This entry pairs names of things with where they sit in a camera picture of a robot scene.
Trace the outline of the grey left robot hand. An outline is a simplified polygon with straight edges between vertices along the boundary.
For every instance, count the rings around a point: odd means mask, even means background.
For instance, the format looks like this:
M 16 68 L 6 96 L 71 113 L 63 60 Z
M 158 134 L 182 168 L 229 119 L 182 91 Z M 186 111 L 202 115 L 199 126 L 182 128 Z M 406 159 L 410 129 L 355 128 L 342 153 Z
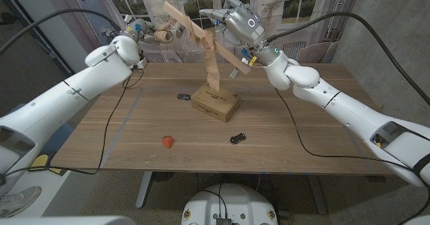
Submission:
M 156 29 L 155 25 L 142 18 L 133 18 L 131 15 L 124 17 L 126 27 L 122 30 L 126 36 L 130 36 L 136 42 L 147 44 L 169 44 L 173 38 L 180 38 L 185 29 L 175 19 L 171 19 Z

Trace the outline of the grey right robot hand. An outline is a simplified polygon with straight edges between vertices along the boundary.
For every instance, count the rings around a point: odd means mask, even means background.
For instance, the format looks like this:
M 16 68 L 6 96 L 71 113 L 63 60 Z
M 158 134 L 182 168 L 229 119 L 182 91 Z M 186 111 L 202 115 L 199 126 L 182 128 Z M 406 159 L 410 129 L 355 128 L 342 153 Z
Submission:
M 240 0 L 225 0 L 222 9 L 201 9 L 223 36 L 235 46 L 262 47 L 265 30 L 261 18 L 248 4 Z

